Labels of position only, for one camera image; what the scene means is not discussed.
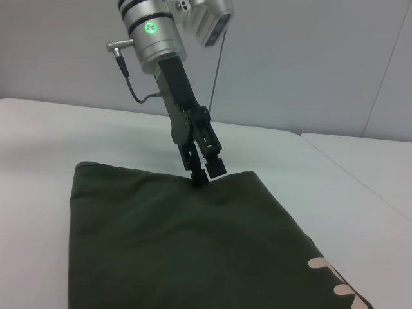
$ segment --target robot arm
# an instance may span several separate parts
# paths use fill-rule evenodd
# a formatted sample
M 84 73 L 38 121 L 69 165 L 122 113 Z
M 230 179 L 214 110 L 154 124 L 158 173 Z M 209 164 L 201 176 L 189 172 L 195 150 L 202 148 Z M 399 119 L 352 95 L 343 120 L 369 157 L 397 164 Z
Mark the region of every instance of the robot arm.
M 211 179 L 226 173 L 222 147 L 211 126 L 209 111 L 196 101 L 182 62 L 187 54 L 176 24 L 192 32 L 203 47 L 214 46 L 233 14 L 232 0 L 117 0 L 130 40 L 107 44 L 127 80 L 133 97 L 143 103 L 162 97 L 172 124 L 172 138 L 195 185 L 209 182 L 202 169 L 197 143 Z M 153 74 L 160 92 L 137 99 L 129 82 L 121 49 L 134 47 L 142 71 Z

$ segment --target dark green cloth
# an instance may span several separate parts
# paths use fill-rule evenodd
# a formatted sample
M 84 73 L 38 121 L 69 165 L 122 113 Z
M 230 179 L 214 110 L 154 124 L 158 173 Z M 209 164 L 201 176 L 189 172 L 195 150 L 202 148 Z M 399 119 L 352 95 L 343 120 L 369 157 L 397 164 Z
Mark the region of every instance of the dark green cloth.
M 202 188 L 100 164 L 75 170 L 70 309 L 350 309 L 354 295 L 252 172 Z

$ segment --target white tabletop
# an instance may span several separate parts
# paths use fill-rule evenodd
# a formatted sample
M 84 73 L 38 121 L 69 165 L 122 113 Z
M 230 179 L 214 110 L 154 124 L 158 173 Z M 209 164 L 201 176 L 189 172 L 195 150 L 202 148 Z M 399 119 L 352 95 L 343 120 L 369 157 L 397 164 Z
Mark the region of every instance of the white tabletop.
M 410 309 L 412 224 L 292 133 L 213 124 L 376 309 Z M 73 171 L 96 161 L 188 176 L 167 117 L 0 100 L 0 308 L 67 309 Z
M 302 137 L 412 223 L 412 143 L 311 133 Z

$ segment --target green led light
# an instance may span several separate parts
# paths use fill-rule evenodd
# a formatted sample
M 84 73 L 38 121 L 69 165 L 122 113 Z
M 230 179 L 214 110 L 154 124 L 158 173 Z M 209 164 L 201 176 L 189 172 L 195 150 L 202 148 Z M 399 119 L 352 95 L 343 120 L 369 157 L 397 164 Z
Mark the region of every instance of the green led light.
M 150 34 L 155 33 L 157 31 L 157 24 L 155 24 L 152 21 L 149 21 L 146 24 L 145 29 L 147 33 L 150 33 Z

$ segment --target gray wall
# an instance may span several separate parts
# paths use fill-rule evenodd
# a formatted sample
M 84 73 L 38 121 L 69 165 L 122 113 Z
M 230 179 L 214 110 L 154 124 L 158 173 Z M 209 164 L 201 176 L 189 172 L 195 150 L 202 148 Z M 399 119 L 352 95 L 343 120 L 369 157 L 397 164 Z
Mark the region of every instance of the gray wall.
M 212 119 L 362 136 L 410 0 L 234 2 Z M 0 37 L 2 97 L 166 113 L 161 100 L 133 101 L 105 50 L 126 37 L 115 0 L 2 0 Z M 183 41 L 187 73 L 207 105 L 219 48 Z M 136 92 L 156 91 L 133 51 L 124 55 Z
M 412 142 L 412 10 L 400 34 L 365 137 Z

